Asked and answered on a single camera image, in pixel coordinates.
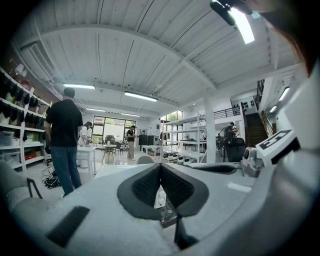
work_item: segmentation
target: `white ceiling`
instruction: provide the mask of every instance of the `white ceiling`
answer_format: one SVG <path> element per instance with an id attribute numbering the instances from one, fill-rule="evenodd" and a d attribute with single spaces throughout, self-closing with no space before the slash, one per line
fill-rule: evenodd
<path id="1" fill-rule="evenodd" d="M 258 80 L 295 64 L 290 46 L 262 19 L 248 16 L 255 41 L 244 44 L 209 3 L 44 0 L 14 43 L 34 71 L 37 65 L 26 49 L 35 42 L 43 47 L 57 91 L 62 83 L 95 85 L 96 90 L 76 90 L 83 107 L 150 119 L 183 110 L 205 95 L 232 97 L 252 90 Z M 126 90 L 158 102 L 130 98 Z"/>

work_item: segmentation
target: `black t-shirt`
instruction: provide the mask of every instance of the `black t-shirt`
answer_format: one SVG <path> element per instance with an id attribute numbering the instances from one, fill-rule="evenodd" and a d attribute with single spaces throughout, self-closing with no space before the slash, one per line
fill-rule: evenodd
<path id="1" fill-rule="evenodd" d="M 233 132 L 233 130 L 232 130 L 232 127 L 229 125 L 226 129 L 225 129 L 225 131 L 224 131 L 224 136 L 225 137 L 228 137 L 229 139 L 230 138 L 233 138 L 234 137 L 234 132 Z"/>
<path id="2" fill-rule="evenodd" d="M 51 128 L 51 146 L 76 147 L 78 127 L 83 125 L 80 110 L 71 99 L 59 101 L 51 107 L 45 119 Z"/>
<path id="3" fill-rule="evenodd" d="M 126 136 L 128 136 L 128 135 L 134 136 L 135 133 L 134 133 L 132 130 L 129 129 L 129 130 L 126 132 Z M 128 137 L 128 142 L 134 142 L 134 141 L 135 141 L 135 138 L 129 138 L 129 137 Z"/>

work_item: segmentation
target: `railing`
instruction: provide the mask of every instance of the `railing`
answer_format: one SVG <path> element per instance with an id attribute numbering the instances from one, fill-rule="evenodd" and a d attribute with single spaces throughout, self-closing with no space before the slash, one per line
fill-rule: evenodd
<path id="1" fill-rule="evenodd" d="M 240 115 L 240 107 L 232 107 L 224 110 L 220 110 L 217 112 L 214 112 L 214 119 L 220 119 L 220 118 L 228 118 L 228 117 L 233 117 L 233 116 L 238 116 Z"/>
<path id="2" fill-rule="evenodd" d="M 256 89 L 256 98 L 255 98 L 256 110 L 259 110 L 264 88 L 265 88 L 265 80 L 263 79 L 258 81 L 258 87 Z"/>
<path id="3" fill-rule="evenodd" d="M 271 123 L 269 122 L 266 113 L 264 111 L 261 112 L 261 120 L 264 126 L 264 129 L 266 131 L 266 134 L 268 135 L 268 137 L 271 137 L 272 135 L 274 135 L 277 131 L 273 129 Z"/>
<path id="4" fill-rule="evenodd" d="M 243 116 L 243 122 L 244 122 L 244 140 L 245 140 L 245 146 L 248 146 L 249 143 L 249 131 L 248 131 L 248 123 L 247 123 L 247 118 L 245 114 L 245 106 L 241 102 L 241 108 L 242 108 L 242 116 Z"/>

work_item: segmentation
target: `blue jeans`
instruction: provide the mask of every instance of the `blue jeans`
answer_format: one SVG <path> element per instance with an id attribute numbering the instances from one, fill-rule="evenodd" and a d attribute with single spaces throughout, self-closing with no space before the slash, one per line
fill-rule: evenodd
<path id="1" fill-rule="evenodd" d="M 77 147 L 52 146 L 51 157 L 55 172 L 66 196 L 74 191 L 74 188 L 77 189 L 81 186 L 77 167 Z"/>

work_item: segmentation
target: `fluorescent light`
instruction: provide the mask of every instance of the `fluorescent light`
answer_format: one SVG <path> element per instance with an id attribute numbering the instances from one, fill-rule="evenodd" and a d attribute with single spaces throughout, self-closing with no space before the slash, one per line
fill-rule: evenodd
<path id="1" fill-rule="evenodd" d="M 287 95 L 287 93 L 289 92 L 289 90 L 290 90 L 290 87 L 284 88 L 284 91 L 283 91 L 283 93 L 282 93 L 279 101 L 282 101 L 282 100 L 286 97 L 286 95 Z"/>
<path id="2" fill-rule="evenodd" d="M 249 21 L 244 13 L 232 7 L 229 11 L 231 16 L 235 20 L 235 24 L 240 30 L 242 38 L 245 44 L 249 44 L 255 40 L 254 34 L 252 33 Z"/>
<path id="3" fill-rule="evenodd" d="M 144 96 L 144 95 L 141 95 L 141 94 L 138 94 L 138 93 L 129 92 L 129 91 L 125 91 L 124 95 L 131 96 L 131 97 L 136 97 L 136 98 L 140 98 L 140 99 L 144 99 L 144 100 L 152 101 L 152 102 L 158 101 L 157 98 L 152 98 L 152 97 Z"/>
<path id="4" fill-rule="evenodd" d="M 277 109 L 277 106 L 273 106 L 270 110 L 270 113 L 274 112 Z"/>
<path id="5" fill-rule="evenodd" d="M 92 110 L 92 111 L 100 111 L 100 112 L 106 112 L 105 110 L 102 109 L 95 109 L 95 108 L 85 108 L 86 110 Z"/>
<path id="6" fill-rule="evenodd" d="M 125 116 L 131 116 L 131 117 L 137 117 L 139 118 L 140 115 L 137 115 L 137 114 L 127 114 L 127 113 L 121 113 L 121 115 L 125 115 Z"/>
<path id="7" fill-rule="evenodd" d="M 71 87 L 71 88 L 81 88 L 81 89 L 91 89 L 95 90 L 96 88 L 93 85 L 84 85 L 84 84 L 63 84 L 64 87 Z"/>

